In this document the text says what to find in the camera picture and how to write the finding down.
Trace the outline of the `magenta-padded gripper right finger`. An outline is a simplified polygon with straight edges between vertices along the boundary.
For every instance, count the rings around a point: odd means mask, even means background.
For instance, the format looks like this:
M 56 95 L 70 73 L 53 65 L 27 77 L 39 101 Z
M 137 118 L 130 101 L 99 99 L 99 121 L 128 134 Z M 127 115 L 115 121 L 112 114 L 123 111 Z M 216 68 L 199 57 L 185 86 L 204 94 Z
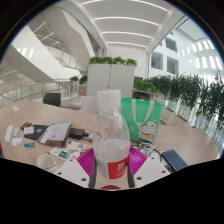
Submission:
M 170 172 L 158 159 L 147 157 L 134 147 L 130 148 L 128 164 L 130 188 L 143 187 L 169 174 Z

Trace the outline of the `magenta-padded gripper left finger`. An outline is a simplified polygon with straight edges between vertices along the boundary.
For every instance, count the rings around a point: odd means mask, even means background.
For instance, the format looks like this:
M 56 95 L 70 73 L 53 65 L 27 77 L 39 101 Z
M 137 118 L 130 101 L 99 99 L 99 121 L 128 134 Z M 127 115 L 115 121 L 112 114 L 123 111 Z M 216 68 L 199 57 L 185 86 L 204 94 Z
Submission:
M 93 149 L 90 148 L 77 159 L 69 158 L 56 171 L 56 175 L 81 187 L 93 189 L 97 177 L 97 165 Z

